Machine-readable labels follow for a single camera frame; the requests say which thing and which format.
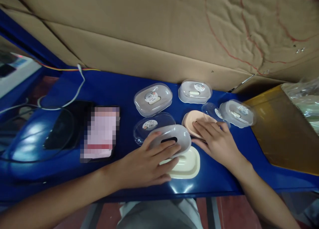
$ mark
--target hand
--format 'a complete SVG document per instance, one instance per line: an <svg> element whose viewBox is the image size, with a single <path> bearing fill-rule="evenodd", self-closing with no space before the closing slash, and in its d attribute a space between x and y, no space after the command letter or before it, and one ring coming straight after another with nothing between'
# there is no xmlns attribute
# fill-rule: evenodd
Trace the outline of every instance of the hand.
<svg viewBox="0 0 319 229"><path fill-rule="evenodd" d="M247 161L239 152L232 134L225 122L193 122L193 126L207 142L192 139L192 142L201 147L209 156L224 165L228 170Z"/></svg>
<svg viewBox="0 0 319 229"><path fill-rule="evenodd" d="M171 180L167 173L178 163L178 157L162 165L159 163L173 156L181 146L171 140L150 149L150 143L159 135L161 132L149 135L140 148L108 165L108 173L118 182L118 190L148 187Z"/></svg>

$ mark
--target red line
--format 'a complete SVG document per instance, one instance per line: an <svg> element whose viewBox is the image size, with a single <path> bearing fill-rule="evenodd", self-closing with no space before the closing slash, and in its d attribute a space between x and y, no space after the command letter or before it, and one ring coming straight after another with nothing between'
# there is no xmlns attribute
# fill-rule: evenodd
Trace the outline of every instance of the red line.
<svg viewBox="0 0 319 229"><path fill-rule="evenodd" d="M264 53L263 53L262 50L258 47L257 43L250 38L250 34L249 34L248 26L247 26L247 23L246 23L246 19L245 19L244 14L243 14L243 12L244 12L244 11L243 11L243 10L244 10L243 0L240 0L240 5L241 5L241 7L242 7L242 19L243 19L243 22L244 22L244 24L245 24L247 38L248 38L248 40L249 40L250 42L252 42L252 43L256 46L256 48L259 50L261 57L264 57ZM302 58L304 58L304 57L306 57L306 56L308 56L308 55L310 55L310 54L304 55L303 57L301 57L301 58L299 58L299 59L296 59L296 60L293 60L293 61L288 61L288 62L285 62L285 61L271 61L271 60L268 60L268 59L266 59L266 58L264 58L264 59L265 59L265 61L268 61L268 62L270 62L270 63L283 63L283 64L287 64L287 63L292 63L292 62L295 62L295 61L299 61L300 59L302 59Z"/></svg>
<svg viewBox="0 0 319 229"><path fill-rule="evenodd" d="M304 55L304 56L302 56L302 57L300 57L300 58L298 58L298 59L296 59L296 60L293 60L293 61L287 61L287 62L285 62L285 61L270 61L270 60L267 60L267 59L265 59L266 61L269 61L270 63L283 63L283 64L287 64L287 63L292 63L292 62L295 62L295 61L299 61L300 59L302 59L302 58L304 58L304 57L306 57L306 56L309 56L310 54L312 54L312 53L314 53L314 52L316 52L316 51L319 51L319 49L315 49L313 52L311 52L311 53L309 53L309 54L307 54L307 55Z"/></svg>
<svg viewBox="0 0 319 229"><path fill-rule="evenodd" d="M255 70L258 71L258 69L257 69L256 67L254 67L252 64L250 64L249 62L244 61L244 60L242 60L242 59L240 59L240 58L237 58L237 57L234 57L233 55L231 55L231 54L229 53L229 51L227 50L227 48L226 48L226 47L222 44L222 42L217 38L217 36L216 36L216 34L215 34L215 32L214 32L214 30L213 30L211 24L210 24L210 20L209 20L208 14L207 14L207 0L205 0L205 14L206 14L206 19L207 19L207 22L208 22L208 25L209 25L209 28L210 28L211 33L212 33L213 36L215 37L216 41L220 44L220 46L226 51L226 53L227 53L231 58L233 58L233 59L235 59L235 60L239 60L239 61L241 61L241 62L243 62L243 63L246 63L246 64L250 65L251 67L253 67Z"/></svg>
<svg viewBox="0 0 319 229"><path fill-rule="evenodd" d="M250 38L248 26L247 26L247 23L246 23L246 19L245 19L245 17L244 17L244 4L243 4L243 0L240 0L240 6L242 7L242 19L243 19L243 22L244 22L244 24L245 24L246 36L247 36L248 40L249 40L251 43L253 43L253 44L255 45L255 47L258 49L258 51L260 52L261 57L264 58L264 53L262 52L262 50L259 48L259 46L257 45L257 43ZM257 72L258 72L260 75L266 75L266 74L260 73L258 69L256 69L256 70L257 70Z"/></svg>
<svg viewBox="0 0 319 229"><path fill-rule="evenodd" d="M306 39L304 39L304 40L296 39L296 38L294 38L292 35L290 35L288 29L287 29L287 28L285 27L285 25L281 22L280 17L279 17L279 0L277 0L277 3L276 3L276 17L277 17L277 21L278 21L279 25L284 29L284 31L285 31L287 37L289 37L289 38L292 40L292 42L295 42L295 41L298 41L298 42L306 42L306 41L309 41L311 38L313 38L313 37L319 35L319 34L316 34L316 35L314 35L314 36L312 36L312 37L309 37L309 38L306 38Z"/></svg>

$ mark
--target white cable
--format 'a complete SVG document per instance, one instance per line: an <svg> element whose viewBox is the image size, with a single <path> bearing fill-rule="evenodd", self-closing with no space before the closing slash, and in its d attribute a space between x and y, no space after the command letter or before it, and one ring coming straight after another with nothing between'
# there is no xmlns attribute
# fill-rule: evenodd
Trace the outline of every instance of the white cable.
<svg viewBox="0 0 319 229"><path fill-rule="evenodd" d="M0 114L2 114L2 113L4 113L4 112L7 112L8 110L12 110L12 109L14 109L14 108L17 108L17 107L23 106L23 105L27 104L27 103L28 103L28 101L29 101L29 99L28 99L28 98L26 98L26 102L25 102L25 103L23 103L23 104L21 104L21 105L12 106L12 107L10 107L10 108L4 109L4 110L0 111Z"/></svg>
<svg viewBox="0 0 319 229"><path fill-rule="evenodd" d="M77 93L75 94L75 96L73 97L73 99L72 99L70 102L66 103L64 106L62 106L61 108L66 107L66 106L68 106L69 104L71 104L73 101L75 101L75 99L76 99L77 96L79 95L80 90L81 90L81 88L82 88L82 86L83 86L83 84L84 84L84 82L85 82L85 78L84 78L83 73L82 73L82 67L80 66L80 64L78 64L77 67L78 67L79 72L80 72L80 74L81 74L81 76L82 76L82 78L83 78L83 81L82 81L82 83L80 84L80 86L79 86L79 88L78 88L78 90L77 90ZM40 104L40 101L41 101L41 99L42 99L43 97L44 97L44 96L42 96L42 97L40 97L40 98L38 99L38 107L39 107L39 108L41 108L41 109L43 109L43 110L50 110L50 111L55 111L55 110L60 110L60 109L61 109L61 108L56 108L56 109L42 108L42 106L41 106L41 104Z"/></svg>

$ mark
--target plastic bag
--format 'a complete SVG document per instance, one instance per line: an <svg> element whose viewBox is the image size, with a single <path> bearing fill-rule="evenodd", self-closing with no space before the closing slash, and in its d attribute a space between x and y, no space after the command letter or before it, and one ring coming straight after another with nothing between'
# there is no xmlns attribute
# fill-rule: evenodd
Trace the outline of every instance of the plastic bag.
<svg viewBox="0 0 319 229"><path fill-rule="evenodd" d="M319 77L309 82L285 83L281 88L319 135Z"/></svg>

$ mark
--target yellow box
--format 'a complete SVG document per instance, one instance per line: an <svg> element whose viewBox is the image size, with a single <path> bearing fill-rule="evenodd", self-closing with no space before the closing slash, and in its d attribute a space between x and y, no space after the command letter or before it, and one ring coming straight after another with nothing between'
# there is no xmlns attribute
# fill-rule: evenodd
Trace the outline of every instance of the yellow box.
<svg viewBox="0 0 319 229"><path fill-rule="evenodd" d="M319 136L280 86L244 103L255 110L252 130L272 165L319 175Z"/></svg>

